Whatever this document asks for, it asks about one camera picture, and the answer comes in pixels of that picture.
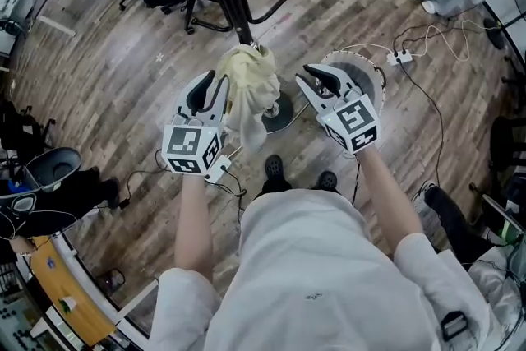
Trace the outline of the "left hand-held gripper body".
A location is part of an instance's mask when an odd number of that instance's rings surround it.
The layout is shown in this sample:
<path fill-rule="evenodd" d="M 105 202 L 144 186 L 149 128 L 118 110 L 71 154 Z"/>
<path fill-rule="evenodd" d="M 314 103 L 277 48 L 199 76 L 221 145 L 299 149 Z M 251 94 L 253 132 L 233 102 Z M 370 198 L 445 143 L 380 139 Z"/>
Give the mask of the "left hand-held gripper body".
<path fill-rule="evenodd" d="M 198 114 L 176 113 L 164 127 L 161 155 L 173 173 L 206 175 L 223 148 L 223 113 L 211 119 Z"/>

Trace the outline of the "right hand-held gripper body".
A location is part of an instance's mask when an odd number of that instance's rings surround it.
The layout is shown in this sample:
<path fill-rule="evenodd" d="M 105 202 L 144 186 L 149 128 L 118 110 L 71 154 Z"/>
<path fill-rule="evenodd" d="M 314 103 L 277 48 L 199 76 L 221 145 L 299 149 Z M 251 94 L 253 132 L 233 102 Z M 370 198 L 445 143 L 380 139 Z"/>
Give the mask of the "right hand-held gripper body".
<path fill-rule="evenodd" d="M 326 135 L 346 151 L 356 154 L 377 140 L 378 115 L 359 87 L 348 85 L 340 97 L 323 88 L 316 94 L 317 121 Z"/>

